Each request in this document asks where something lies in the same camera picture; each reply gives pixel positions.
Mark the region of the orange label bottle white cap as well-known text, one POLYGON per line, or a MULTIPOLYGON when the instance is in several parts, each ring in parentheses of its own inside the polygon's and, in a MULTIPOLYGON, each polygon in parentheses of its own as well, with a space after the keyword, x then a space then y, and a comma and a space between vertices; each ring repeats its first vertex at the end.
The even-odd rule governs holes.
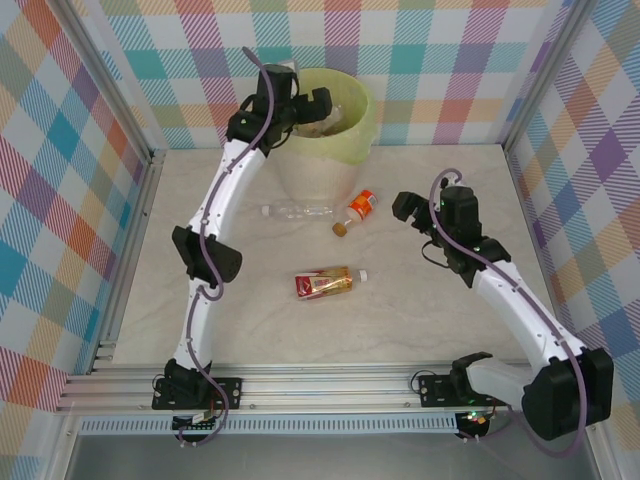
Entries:
POLYGON ((356 221, 363 221, 378 204, 377 196, 368 189, 363 189, 347 206, 347 216, 356 221))

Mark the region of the aluminium frame post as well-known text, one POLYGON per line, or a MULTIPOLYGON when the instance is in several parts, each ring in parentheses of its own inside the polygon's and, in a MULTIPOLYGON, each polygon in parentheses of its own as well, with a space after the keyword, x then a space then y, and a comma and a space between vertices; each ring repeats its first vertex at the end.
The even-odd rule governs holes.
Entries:
POLYGON ((81 60, 93 78, 98 90, 105 97, 127 139, 146 164, 152 163, 150 148, 142 129, 129 109, 116 81, 111 75, 99 49, 95 46, 71 0, 47 0, 62 28, 68 34, 81 60))
POLYGON ((523 137, 535 110, 549 90, 575 43, 583 25, 589 19, 598 0, 561 0, 557 13, 548 27, 523 84, 507 115, 500 144, 509 156, 523 137))

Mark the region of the long clear bottle white cap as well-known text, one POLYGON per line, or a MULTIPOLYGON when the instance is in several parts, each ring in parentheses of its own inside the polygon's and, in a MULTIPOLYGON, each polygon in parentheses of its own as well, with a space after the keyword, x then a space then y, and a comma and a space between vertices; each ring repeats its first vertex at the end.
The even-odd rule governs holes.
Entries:
POLYGON ((282 221, 325 221, 334 216, 334 208, 326 205, 280 202, 263 205, 264 217, 282 221))

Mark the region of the red gold label tea bottle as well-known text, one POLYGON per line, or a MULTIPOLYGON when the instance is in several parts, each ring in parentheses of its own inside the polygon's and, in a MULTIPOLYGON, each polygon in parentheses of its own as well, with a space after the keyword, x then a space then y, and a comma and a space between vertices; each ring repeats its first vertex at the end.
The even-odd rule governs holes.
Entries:
POLYGON ((367 282, 368 272, 347 266, 331 267, 299 273, 295 276, 296 294, 300 300, 318 299, 351 292, 356 283, 367 282))

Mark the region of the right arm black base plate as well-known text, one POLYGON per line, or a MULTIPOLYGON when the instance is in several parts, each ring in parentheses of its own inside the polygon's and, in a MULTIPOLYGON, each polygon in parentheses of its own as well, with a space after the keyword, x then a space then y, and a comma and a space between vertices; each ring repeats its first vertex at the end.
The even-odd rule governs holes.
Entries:
POLYGON ((488 395, 470 393, 460 396, 448 375, 419 375, 414 383, 423 408, 505 406, 504 402, 488 395))

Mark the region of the white ribbed waste bin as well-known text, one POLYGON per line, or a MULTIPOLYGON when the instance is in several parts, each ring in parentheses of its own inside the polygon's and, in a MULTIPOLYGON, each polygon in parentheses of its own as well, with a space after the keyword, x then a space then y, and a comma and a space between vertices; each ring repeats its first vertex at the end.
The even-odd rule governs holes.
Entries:
POLYGON ((359 165, 288 151, 274 154, 274 160, 284 192, 296 201, 342 203, 354 190, 360 173, 359 165))

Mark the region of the aluminium mounting rail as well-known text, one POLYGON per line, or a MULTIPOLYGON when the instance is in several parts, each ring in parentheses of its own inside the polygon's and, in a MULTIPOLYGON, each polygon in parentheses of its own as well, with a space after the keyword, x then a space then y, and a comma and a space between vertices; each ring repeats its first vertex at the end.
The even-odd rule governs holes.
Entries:
MULTIPOLYGON (((423 408, 414 381, 419 375, 447 375, 453 362, 213 364, 211 377, 240 378, 240 406, 234 413, 374 413, 423 408)), ((56 411, 81 415, 108 413, 176 414, 206 410, 153 410, 152 382, 165 365, 113 364, 96 360, 90 375, 66 380, 56 411)), ((505 362, 525 372, 523 361, 505 362)), ((491 407, 435 407, 436 411, 491 407)))

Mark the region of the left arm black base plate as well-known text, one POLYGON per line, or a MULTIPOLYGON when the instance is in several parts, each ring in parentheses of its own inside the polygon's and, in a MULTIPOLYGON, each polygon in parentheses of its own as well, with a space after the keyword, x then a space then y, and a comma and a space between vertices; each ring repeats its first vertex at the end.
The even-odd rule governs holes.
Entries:
MULTIPOLYGON (((229 408, 238 409, 242 393, 240 378, 215 378, 226 394, 229 408)), ((223 410, 224 399, 218 389, 203 377, 177 380, 157 376, 152 382, 153 410, 223 410)))

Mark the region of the small circuit board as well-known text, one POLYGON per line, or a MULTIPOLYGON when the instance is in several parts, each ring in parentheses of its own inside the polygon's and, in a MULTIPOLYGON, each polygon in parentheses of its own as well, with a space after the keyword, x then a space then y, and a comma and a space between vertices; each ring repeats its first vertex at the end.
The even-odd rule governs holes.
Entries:
POLYGON ((184 435, 210 434, 217 428, 220 417, 219 413, 211 411, 195 414, 179 411, 172 417, 171 430, 175 434, 182 430, 184 435))
POLYGON ((490 412, 469 411, 456 414, 456 424, 460 433, 484 436, 489 431, 492 414, 490 412))

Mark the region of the aluminium side rail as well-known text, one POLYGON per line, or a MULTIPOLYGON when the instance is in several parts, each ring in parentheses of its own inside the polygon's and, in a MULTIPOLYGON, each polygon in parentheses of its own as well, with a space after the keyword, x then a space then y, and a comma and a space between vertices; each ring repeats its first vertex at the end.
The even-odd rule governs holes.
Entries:
POLYGON ((91 342, 83 375, 93 372, 98 351, 103 346, 114 350, 117 344, 167 153, 167 150, 153 151, 150 161, 143 168, 139 195, 131 213, 121 257, 116 264, 113 285, 99 329, 91 342))

